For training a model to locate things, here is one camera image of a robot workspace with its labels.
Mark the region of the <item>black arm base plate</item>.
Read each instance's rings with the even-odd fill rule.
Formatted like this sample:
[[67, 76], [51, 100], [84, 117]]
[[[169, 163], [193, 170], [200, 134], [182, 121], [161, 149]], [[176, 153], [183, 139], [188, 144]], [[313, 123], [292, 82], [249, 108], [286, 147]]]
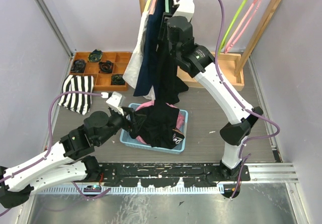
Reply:
[[105, 187], [153, 186], [215, 187], [216, 183], [235, 182], [238, 173], [224, 177], [216, 163], [100, 163]]

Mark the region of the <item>mint green hanger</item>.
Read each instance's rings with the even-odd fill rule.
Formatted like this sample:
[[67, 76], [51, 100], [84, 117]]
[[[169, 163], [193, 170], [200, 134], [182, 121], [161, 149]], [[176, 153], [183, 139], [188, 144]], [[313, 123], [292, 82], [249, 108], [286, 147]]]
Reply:
[[170, 0], [165, 0], [165, 12], [170, 13]]

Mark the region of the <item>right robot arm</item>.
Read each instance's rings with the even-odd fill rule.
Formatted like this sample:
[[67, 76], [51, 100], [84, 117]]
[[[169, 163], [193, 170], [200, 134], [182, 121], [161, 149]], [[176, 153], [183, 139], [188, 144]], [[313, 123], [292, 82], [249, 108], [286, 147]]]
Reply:
[[170, 62], [200, 83], [227, 116], [228, 123], [220, 130], [225, 145], [219, 169], [223, 179], [231, 181], [241, 169], [242, 145], [263, 110], [245, 101], [215, 63], [212, 53], [194, 42], [193, 26], [187, 18], [169, 17], [162, 22], [162, 29]]

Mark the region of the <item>pink plastic hanger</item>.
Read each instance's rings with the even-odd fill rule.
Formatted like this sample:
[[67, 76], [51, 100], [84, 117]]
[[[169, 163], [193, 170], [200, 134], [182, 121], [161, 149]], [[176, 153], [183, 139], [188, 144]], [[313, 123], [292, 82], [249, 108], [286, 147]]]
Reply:
[[245, 12], [241, 21], [237, 25], [235, 31], [232, 33], [229, 39], [226, 39], [226, 45], [223, 48], [224, 53], [228, 53], [234, 45], [239, 41], [240, 37], [243, 35], [246, 28], [249, 26], [251, 20], [255, 16], [259, 6], [261, 5], [262, 0], [253, 0], [252, 4]]

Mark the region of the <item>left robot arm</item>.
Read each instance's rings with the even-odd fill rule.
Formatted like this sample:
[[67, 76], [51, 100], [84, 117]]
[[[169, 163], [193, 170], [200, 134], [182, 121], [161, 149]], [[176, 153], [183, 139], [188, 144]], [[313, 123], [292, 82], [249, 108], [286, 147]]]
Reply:
[[15, 167], [1, 167], [1, 205], [10, 209], [25, 203], [29, 197], [44, 189], [65, 182], [95, 182], [101, 167], [91, 156], [120, 129], [138, 133], [146, 115], [123, 107], [122, 114], [96, 111], [38, 156]]

